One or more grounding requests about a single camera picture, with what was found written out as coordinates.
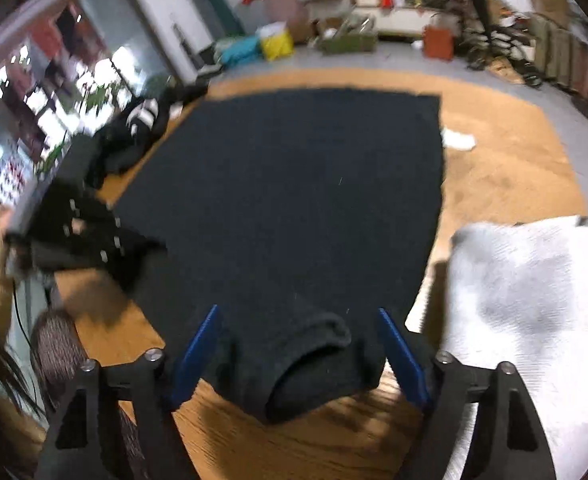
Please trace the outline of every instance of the white cloth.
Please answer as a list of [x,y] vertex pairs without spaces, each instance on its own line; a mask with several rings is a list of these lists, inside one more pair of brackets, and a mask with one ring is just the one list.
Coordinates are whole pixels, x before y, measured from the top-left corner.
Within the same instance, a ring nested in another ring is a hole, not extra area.
[[[471,224],[452,239],[442,349],[466,364],[511,361],[531,394],[558,480],[588,469],[588,226],[578,217]],[[445,478],[458,480],[475,406]]]

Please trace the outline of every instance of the brown furry object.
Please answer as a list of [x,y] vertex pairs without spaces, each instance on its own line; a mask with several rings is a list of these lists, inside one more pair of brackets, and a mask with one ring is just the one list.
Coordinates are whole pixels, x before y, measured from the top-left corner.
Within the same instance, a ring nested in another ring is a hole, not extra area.
[[[64,310],[47,310],[39,316],[32,332],[32,368],[36,373],[48,420],[58,408],[66,386],[87,359],[76,333],[74,320]],[[135,480],[148,480],[145,459],[136,426],[119,408],[120,427],[128,462]]]

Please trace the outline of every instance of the wooden table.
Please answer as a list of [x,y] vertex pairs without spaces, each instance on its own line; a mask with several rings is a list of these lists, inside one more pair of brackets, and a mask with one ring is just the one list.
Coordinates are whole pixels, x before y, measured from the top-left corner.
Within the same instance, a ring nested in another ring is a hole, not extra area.
[[[446,150],[439,233],[408,319],[410,328],[423,327],[435,345],[446,319],[444,263],[456,229],[481,220],[511,224],[586,213],[569,161],[542,111],[492,89],[420,73],[329,69],[223,82],[212,85],[208,98],[331,86],[440,94],[442,123],[476,138],[471,152]],[[399,117],[399,130],[402,124]],[[175,126],[170,125],[167,135]],[[108,178],[101,196],[114,203],[141,164],[122,178]],[[106,276],[93,270],[66,272],[57,281],[83,345],[101,364],[132,361],[163,345],[139,308]],[[131,407],[124,407],[133,416]],[[175,420],[203,480],[350,480],[393,478],[422,417],[403,399],[387,367],[378,389],[272,427],[245,415],[200,381]]]

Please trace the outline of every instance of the yellow bag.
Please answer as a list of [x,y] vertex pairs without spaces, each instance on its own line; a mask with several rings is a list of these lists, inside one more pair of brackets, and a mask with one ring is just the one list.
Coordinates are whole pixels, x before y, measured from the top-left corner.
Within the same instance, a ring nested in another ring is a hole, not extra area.
[[294,53],[294,40],[285,27],[279,27],[280,30],[263,30],[261,37],[261,48],[263,56],[267,61],[274,61],[279,57],[291,56]]

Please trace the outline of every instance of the silver bolt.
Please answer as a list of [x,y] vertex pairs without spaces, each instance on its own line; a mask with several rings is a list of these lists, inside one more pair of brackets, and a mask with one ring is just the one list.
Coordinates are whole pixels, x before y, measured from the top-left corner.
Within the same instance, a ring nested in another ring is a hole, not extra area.
[[94,359],[87,359],[81,365],[81,370],[84,372],[91,372],[94,368],[96,368],[96,361]]
[[436,359],[443,365],[448,365],[454,362],[454,356],[445,350],[439,350],[436,352]]
[[145,352],[145,359],[152,363],[158,361],[161,357],[163,357],[163,351],[160,348],[150,348]]
[[503,361],[500,363],[500,369],[507,375],[513,375],[516,373],[516,367],[509,361]]

